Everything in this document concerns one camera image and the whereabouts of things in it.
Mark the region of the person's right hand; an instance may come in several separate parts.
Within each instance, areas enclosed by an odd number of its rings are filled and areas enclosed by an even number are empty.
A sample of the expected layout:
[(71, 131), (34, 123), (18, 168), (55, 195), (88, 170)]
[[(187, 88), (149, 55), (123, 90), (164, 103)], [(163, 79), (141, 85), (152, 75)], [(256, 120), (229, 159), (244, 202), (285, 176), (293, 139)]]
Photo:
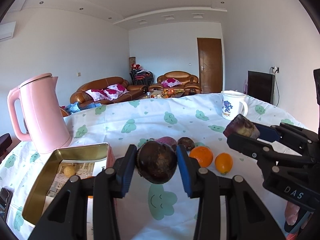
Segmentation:
[(309, 217), (312, 215), (309, 211), (300, 211), (300, 207), (287, 202), (285, 208), (285, 231), (290, 233), (295, 233), (298, 229), (297, 226), (300, 225), (301, 229), (304, 229), (309, 221)]

